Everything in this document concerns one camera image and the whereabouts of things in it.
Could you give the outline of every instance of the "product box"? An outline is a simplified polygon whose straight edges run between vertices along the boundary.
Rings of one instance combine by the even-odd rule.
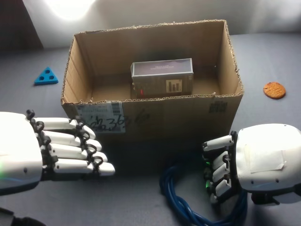
[[[133,85],[138,98],[190,95],[192,60],[160,60],[132,64]]]
[[[191,95],[138,99],[133,62],[192,59]],[[229,133],[244,89],[224,20],[126,27],[74,35],[61,103],[102,143]]]

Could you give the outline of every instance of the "white robotic hand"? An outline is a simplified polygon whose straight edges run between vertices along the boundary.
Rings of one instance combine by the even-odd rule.
[[[0,112],[0,195],[33,189],[43,180],[110,176],[112,164],[80,118],[34,118]]]
[[[255,204],[301,201],[301,131],[263,124],[203,143],[204,177],[212,203],[239,191]]]

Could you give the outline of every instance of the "cookie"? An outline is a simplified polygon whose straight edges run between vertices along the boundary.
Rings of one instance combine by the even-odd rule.
[[[269,82],[263,87],[263,92],[272,99],[281,99],[285,96],[285,88],[278,82]]]

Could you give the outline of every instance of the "gray table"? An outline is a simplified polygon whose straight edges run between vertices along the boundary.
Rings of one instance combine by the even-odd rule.
[[[234,35],[231,39],[245,86],[232,129],[272,122],[301,129],[301,35]],[[34,109],[40,117],[65,117],[60,95],[67,57],[67,48],[0,55],[0,111],[24,113]],[[47,66],[60,83],[33,87],[33,81]],[[276,101],[265,97],[262,88],[270,81],[286,87],[285,98]],[[162,161],[167,154],[195,147],[183,141],[178,150],[162,154],[171,143],[174,141],[105,147],[119,175],[96,182],[43,182],[34,190],[0,197],[0,206],[48,226],[180,225],[159,193],[158,169],[141,161],[155,160],[156,155]],[[210,207],[201,174],[190,173],[177,185],[176,192],[196,212],[212,220],[219,218]],[[245,225],[300,225],[300,209],[301,203],[263,207],[249,200]]]

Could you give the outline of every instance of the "blue triangle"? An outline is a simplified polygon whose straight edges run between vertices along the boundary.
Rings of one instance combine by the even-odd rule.
[[[49,67],[45,68],[45,70],[40,74],[40,76],[34,81],[35,86],[56,83],[58,83],[58,79]]]

